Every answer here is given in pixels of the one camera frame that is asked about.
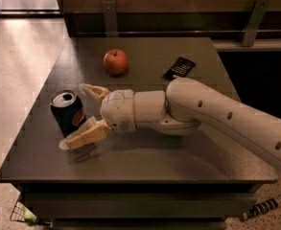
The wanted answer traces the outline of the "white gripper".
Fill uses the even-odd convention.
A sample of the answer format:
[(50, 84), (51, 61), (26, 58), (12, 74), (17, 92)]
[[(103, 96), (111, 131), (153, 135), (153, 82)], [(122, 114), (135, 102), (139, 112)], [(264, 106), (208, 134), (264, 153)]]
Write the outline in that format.
[(101, 105), (103, 120), (94, 116), (59, 142), (61, 150), (75, 150), (85, 145), (96, 143), (111, 131), (130, 132), (135, 130), (134, 92), (128, 90), (110, 91), (102, 86), (81, 83), (80, 92), (94, 104)]

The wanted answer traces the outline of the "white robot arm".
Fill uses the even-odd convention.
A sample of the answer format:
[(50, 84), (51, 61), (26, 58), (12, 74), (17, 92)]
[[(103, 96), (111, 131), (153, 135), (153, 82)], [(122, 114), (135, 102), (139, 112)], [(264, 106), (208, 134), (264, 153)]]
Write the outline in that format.
[(111, 131), (151, 128), (168, 135), (187, 135), (202, 124), (221, 131), (281, 172), (281, 119), (237, 102), (193, 79), (177, 78), (166, 90), (135, 92), (82, 83), (82, 94), (100, 108), (100, 121), (91, 117), (59, 142), (75, 150), (98, 142)]

